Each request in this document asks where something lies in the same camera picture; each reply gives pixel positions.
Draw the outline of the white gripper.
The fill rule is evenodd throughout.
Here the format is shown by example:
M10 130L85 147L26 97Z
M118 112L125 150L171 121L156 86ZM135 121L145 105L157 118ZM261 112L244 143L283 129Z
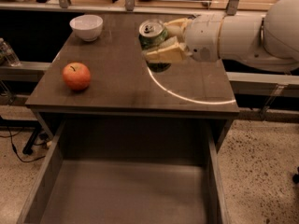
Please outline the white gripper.
M216 62L222 21L221 15L204 14L193 20L180 18L165 22L170 38L146 49L145 60L148 63L178 63L191 55L197 62ZM185 43L178 41L183 35Z

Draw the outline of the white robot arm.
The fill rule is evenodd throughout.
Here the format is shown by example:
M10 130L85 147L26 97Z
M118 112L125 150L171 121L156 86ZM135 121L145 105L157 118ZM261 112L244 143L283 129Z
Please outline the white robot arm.
M233 60L271 72L299 64L299 0L279 0L265 15L201 14L166 22L168 38L143 51L148 63Z

